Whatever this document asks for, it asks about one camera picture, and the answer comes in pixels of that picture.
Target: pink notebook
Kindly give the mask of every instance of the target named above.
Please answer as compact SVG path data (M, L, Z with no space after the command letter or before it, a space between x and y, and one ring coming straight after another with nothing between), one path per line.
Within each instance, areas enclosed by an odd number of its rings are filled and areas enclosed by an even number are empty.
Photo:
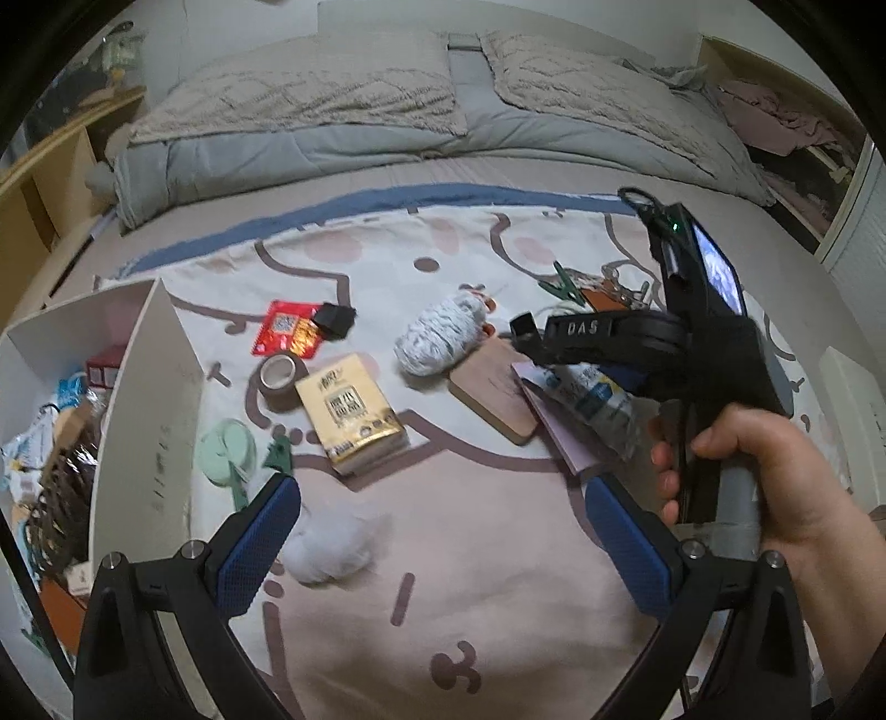
M596 475L611 469L618 457L615 451L606 447L590 427L579 423L560 403L551 400L544 390L526 379L525 372L532 368L532 363L514 363L511 367L520 378L526 400L548 430L572 474Z

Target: phone screen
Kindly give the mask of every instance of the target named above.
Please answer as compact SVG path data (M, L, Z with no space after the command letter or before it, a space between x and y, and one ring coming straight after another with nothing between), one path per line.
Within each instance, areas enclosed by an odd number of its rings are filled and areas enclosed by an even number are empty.
M742 289L738 285L738 278L735 276L726 258L717 246L711 242L704 230L695 223L692 226L696 232L698 249L702 252L704 270L707 273L708 282L736 315L744 315Z

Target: metal bolt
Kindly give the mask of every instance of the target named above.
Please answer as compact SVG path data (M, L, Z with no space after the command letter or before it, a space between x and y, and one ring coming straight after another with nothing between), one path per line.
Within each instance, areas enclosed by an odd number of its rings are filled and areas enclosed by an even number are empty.
M115 567L120 565L123 561L123 556L117 552L116 550L109 552L102 558L102 567L107 567L109 570L113 570Z
M705 548L702 543L699 543L694 537L685 540L680 548L683 550L683 554L691 560L698 560L707 552L707 548Z
M182 557L187 560L194 560L195 558L200 557L205 548L206 543L204 543L202 540L189 540L187 543L182 545Z
M784 567L784 555L782 555L777 550L767 550L763 553L763 560L766 561L766 565L771 567L773 570L777 570L779 567Z

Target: red snack wrapper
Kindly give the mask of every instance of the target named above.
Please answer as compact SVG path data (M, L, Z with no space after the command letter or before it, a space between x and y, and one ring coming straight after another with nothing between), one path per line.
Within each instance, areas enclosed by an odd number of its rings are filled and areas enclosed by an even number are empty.
M274 300L253 344L253 355L289 350L306 360L314 357L323 338L311 322L319 304Z

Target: forearm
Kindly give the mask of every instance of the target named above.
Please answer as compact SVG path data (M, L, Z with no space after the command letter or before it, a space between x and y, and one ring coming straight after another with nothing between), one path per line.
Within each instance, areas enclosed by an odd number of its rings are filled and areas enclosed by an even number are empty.
M797 570L800 607L831 692L842 697L886 635L886 541L849 502L835 509Z

